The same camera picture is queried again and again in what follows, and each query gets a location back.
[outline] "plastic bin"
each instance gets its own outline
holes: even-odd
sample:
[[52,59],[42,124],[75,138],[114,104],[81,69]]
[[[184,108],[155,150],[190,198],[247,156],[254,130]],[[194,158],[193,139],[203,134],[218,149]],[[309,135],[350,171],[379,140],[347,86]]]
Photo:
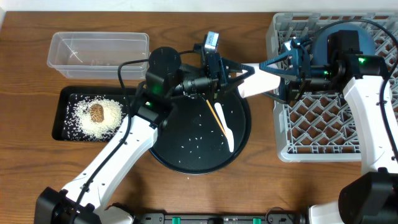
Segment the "plastic bin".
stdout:
[[[149,57],[149,37],[127,32],[57,32],[47,65],[67,78],[117,79],[118,66]],[[144,79],[148,63],[126,65],[123,79]]]
[[[396,37],[398,13],[277,13],[266,34],[267,56],[278,56],[280,45],[293,37],[303,37],[335,21],[369,19],[383,25]],[[376,54],[391,68],[397,60],[392,40],[371,24],[356,22],[376,43]],[[281,62],[279,68],[287,68]],[[392,107],[398,116],[398,69],[390,79]],[[278,157],[284,162],[360,161],[360,147],[349,106],[338,94],[306,93],[295,105],[275,102],[275,138]]]

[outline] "brown object on rice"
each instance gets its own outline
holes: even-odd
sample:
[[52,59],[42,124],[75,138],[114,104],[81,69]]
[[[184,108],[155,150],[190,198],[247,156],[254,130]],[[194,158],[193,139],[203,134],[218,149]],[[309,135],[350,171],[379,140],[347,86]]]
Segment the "brown object on rice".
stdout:
[[103,122],[104,121],[104,108],[99,104],[94,104],[90,107],[90,116],[93,122]]

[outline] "black plate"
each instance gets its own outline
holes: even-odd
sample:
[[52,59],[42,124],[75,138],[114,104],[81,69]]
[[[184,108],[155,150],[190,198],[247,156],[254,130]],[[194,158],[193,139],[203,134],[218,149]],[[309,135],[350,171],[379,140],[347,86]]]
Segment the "black plate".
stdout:
[[[136,92],[135,88],[128,88],[127,92],[130,95],[134,95]],[[60,94],[60,99],[58,101],[57,113],[55,114],[54,125],[52,128],[52,137],[58,141],[98,141],[85,137],[83,133],[77,133],[76,136],[68,134],[75,128],[76,123],[72,122],[72,125],[66,125],[65,122],[68,121],[72,116],[73,105],[81,100],[90,100],[96,96],[108,100],[114,100],[122,105],[125,105],[124,96],[119,87],[105,87],[105,86],[67,86]],[[123,115],[126,115],[125,107],[122,108]],[[101,139],[101,141],[110,141],[113,135],[106,136]]]
[[166,167],[185,174],[206,174],[231,163],[245,147],[251,130],[249,105],[237,93],[220,101],[234,134],[234,151],[221,132],[204,98],[175,100],[177,119],[158,137],[150,150]]

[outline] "wooden surface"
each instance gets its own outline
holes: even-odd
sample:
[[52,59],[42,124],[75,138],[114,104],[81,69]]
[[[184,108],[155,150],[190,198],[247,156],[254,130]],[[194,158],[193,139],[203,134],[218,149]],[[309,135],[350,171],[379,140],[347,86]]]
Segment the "wooden surface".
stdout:
[[[59,31],[145,32],[150,50],[190,50],[209,31],[220,33],[220,54],[238,62],[266,59],[268,13],[8,12],[0,33],[0,223],[32,223],[35,201],[50,186],[60,190],[105,143],[55,141],[53,119],[61,89],[112,85],[116,80],[68,80],[48,68]],[[184,58],[194,62],[197,58]],[[128,86],[137,82],[126,82]],[[110,203],[135,212],[262,213],[273,206],[299,210],[331,202],[360,176],[360,163],[284,163],[277,157],[272,100],[248,99],[252,131],[241,155],[207,175],[185,175],[146,152]]]

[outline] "wooden stick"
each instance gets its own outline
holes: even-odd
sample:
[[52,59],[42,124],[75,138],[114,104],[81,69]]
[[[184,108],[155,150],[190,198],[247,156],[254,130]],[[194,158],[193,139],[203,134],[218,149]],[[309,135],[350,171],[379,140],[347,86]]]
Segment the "wooden stick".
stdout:
[[226,137],[225,130],[224,130],[223,126],[221,125],[220,121],[218,120],[218,117],[217,117],[216,113],[214,112],[213,107],[210,105],[209,100],[206,100],[206,103],[209,106],[211,112],[213,113],[214,118],[216,118],[216,121],[217,121],[218,125],[220,126],[222,132],[224,133],[224,136]]

